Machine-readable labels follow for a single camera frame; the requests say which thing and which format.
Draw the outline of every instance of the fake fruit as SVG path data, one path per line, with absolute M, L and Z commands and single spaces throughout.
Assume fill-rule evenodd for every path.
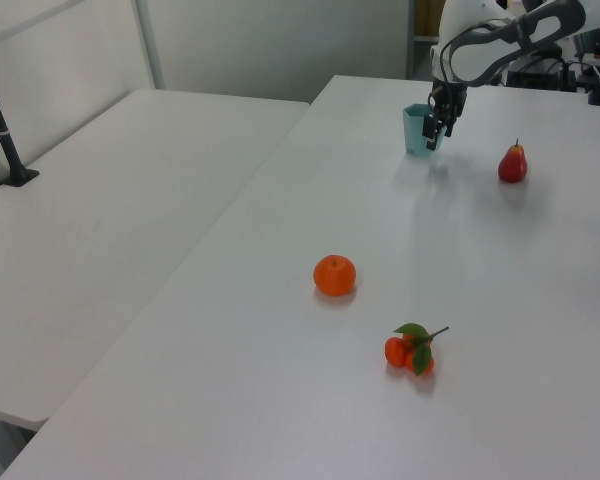
M 328 255 L 313 269 L 313 281 L 325 295 L 346 295 L 356 283 L 356 267 L 347 257 Z
M 392 367 L 404 367 L 404 362 L 407 356 L 407 347 L 401 338 L 392 337 L 384 344 L 384 356 L 387 358 L 387 363 Z
M 447 330 L 449 330 L 449 327 L 429 335 L 427 330 L 417 323 L 407 323 L 406 325 L 397 328 L 394 330 L 394 333 L 401 333 L 402 338 L 390 338 L 387 340 L 387 343 L 385 343 L 385 356 L 387 357 L 387 361 L 393 366 L 405 365 L 410 371 L 415 373 L 416 376 L 430 373 L 433 370 L 434 365 L 433 357 L 431 355 L 431 342 L 436 336 Z M 396 352 L 399 350 L 399 347 L 395 346 L 397 345 L 396 340 L 402 343 L 405 352 L 404 362 L 400 362 L 394 357 L 394 355 L 398 355 L 398 353 L 394 353 L 394 350 Z M 390 352 L 392 355 L 391 360 L 387 353 L 389 345 L 391 345 L 392 349 Z
M 503 182 L 518 183 L 527 175 L 527 158 L 522 145 L 513 145 L 498 166 L 498 176 Z
M 427 375 L 433 372 L 433 367 L 435 363 L 436 362 L 433 361 L 433 357 L 431 357 L 431 361 L 429 362 L 429 365 L 427 365 L 427 368 L 424 369 L 424 372 L 422 372 L 422 375 Z M 409 370 L 410 372 L 415 373 L 413 367 L 413 351 L 407 352 L 407 356 L 404 357 L 404 366 L 407 367 L 407 370 Z

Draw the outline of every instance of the green leaf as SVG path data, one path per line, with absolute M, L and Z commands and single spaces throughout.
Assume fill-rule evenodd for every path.
M 426 343 L 421 343 L 413 351 L 413 371 L 416 376 L 422 374 L 429 363 L 431 363 L 431 347 Z
M 417 323 L 407 323 L 406 325 L 394 330 L 394 333 L 406 333 L 407 335 L 412 335 L 416 338 L 429 336 L 427 330 L 422 325 L 418 325 Z

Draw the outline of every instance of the fruit stem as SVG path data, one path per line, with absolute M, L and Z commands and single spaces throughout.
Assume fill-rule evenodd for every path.
M 446 332 L 447 330 L 449 330 L 449 327 L 444 327 L 442 330 L 437 331 L 436 333 L 432 333 L 431 335 L 429 335 L 427 337 L 427 339 L 425 340 L 426 342 L 430 342 L 431 340 L 433 340 L 436 336 L 440 335 L 442 332 Z

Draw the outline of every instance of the table surface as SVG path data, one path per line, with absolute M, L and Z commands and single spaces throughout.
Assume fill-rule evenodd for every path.
M 416 159 L 429 88 L 332 80 L 4 479 L 600 479 L 600 108 L 471 90 Z M 450 326 L 429 378 L 386 365 L 407 322 Z
M 0 187 L 0 419 L 37 429 L 308 105 L 137 91 Z

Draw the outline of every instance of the red pear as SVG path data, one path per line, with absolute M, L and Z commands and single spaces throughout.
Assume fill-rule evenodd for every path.
M 522 145 L 516 144 L 509 148 L 498 167 L 498 175 L 503 182 L 518 183 L 527 175 L 527 158 L 524 156 Z

